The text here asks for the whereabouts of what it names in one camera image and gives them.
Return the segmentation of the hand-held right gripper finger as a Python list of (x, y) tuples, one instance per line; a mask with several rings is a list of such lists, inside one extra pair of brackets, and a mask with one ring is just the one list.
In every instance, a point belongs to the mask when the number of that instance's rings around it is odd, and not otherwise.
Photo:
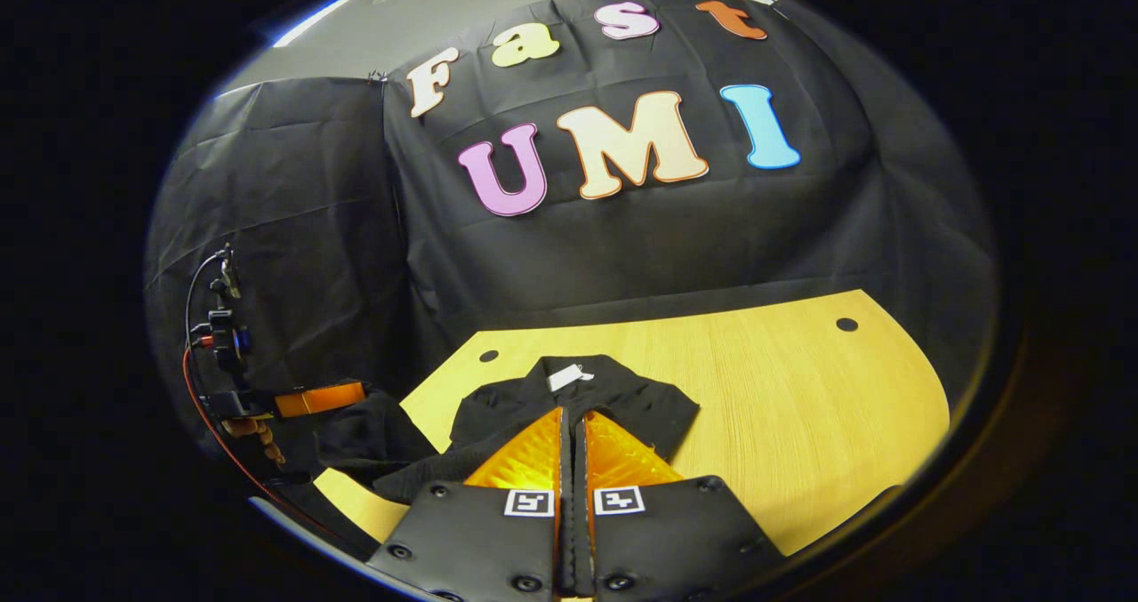
[(366, 564), (424, 599), (558, 599), (570, 457), (551, 409), (465, 479), (426, 484)]
[(577, 560), (594, 599), (728, 599), (785, 555), (721, 477), (687, 478), (613, 417), (577, 424)]

